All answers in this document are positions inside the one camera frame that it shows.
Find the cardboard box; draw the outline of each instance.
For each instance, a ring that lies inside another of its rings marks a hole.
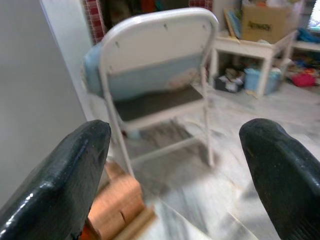
[[[288,7],[243,6],[241,39],[276,43],[297,28],[302,7],[303,1]]]

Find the small white table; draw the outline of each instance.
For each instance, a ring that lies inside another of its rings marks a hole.
[[[310,51],[310,52],[320,52],[320,43],[312,43],[305,41],[296,41],[293,44],[295,49]]]
[[[260,43],[255,41],[239,40],[229,37],[227,31],[220,32],[214,40],[210,66],[210,80],[218,74],[219,59],[218,52],[225,52],[234,55],[247,56],[252,58],[263,59],[259,84],[257,88],[257,97],[261,98],[265,93],[265,88],[269,78],[274,57],[281,51],[284,51],[283,59],[288,59],[292,54],[293,42],[296,38],[297,31],[293,31],[275,44]]]

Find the black armrest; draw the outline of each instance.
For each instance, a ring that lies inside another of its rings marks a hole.
[[[254,186],[283,240],[320,240],[320,163],[276,122],[239,132]]]
[[[87,122],[63,139],[0,210],[0,240],[75,240],[108,154],[111,130]]]

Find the chair frame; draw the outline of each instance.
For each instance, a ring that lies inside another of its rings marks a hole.
[[[170,20],[182,19],[188,17],[200,17],[209,21],[211,24],[211,33],[209,38],[207,39],[206,45],[203,46],[201,53],[201,64],[200,64],[200,77],[201,77],[201,85],[203,90],[203,99],[192,101],[191,103],[183,104],[181,106],[169,108],[146,117],[138,118],[133,121],[123,122],[120,120],[115,104],[113,102],[112,95],[109,90],[108,84],[108,73],[110,68],[107,63],[108,56],[106,56],[106,51],[110,47],[114,47],[115,39],[117,36],[130,28],[134,28],[135,26],[143,27],[146,24],[150,23],[168,23],[170,24]],[[100,57],[99,63],[99,73],[102,82],[102,88],[105,98],[105,104],[109,113],[111,128],[113,132],[113,140],[119,144],[120,150],[123,154],[123,158],[127,165],[128,172],[134,177],[134,171],[132,168],[132,163],[127,151],[127,147],[125,144],[124,136],[122,131],[134,131],[139,130],[142,128],[147,128],[157,123],[163,122],[168,119],[172,119],[178,117],[180,115],[190,113],[192,111],[199,111],[199,109],[203,109],[204,113],[204,122],[205,122],[205,137],[206,137],[206,144],[208,149],[208,164],[209,166],[214,166],[214,153],[210,148],[211,144],[211,134],[209,129],[209,107],[208,107],[208,94],[207,94],[207,74],[205,65],[208,61],[210,56],[211,48],[213,45],[213,41],[217,36],[218,32],[218,21],[213,15],[212,12],[198,7],[192,8],[182,8],[182,9],[175,9],[175,10],[168,10],[156,13],[149,13],[144,14],[136,17],[129,18],[115,27],[113,27],[107,35],[102,40],[102,52]],[[161,149],[157,149],[145,155],[139,156],[135,159],[132,159],[133,162],[135,161],[144,161],[146,159],[155,158],[162,156],[164,154],[168,154],[180,148],[184,148],[190,146],[199,140],[196,137],[191,137],[180,142],[174,143],[172,145],[166,146]]]

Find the clutter under table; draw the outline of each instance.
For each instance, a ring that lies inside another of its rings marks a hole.
[[[213,81],[214,77],[218,74],[219,52],[263,59],[261,74],[256,90],[256,96],[261,98],[265,94],[273,58],[282,51],[284,51],[282,56],[283,60],[290,58],[296,35],[297,31],[293,31],[278,42],[269,44],[266,42],[254,42],[231,38],[227,31],[222,31],[213,43],[210,80]]]

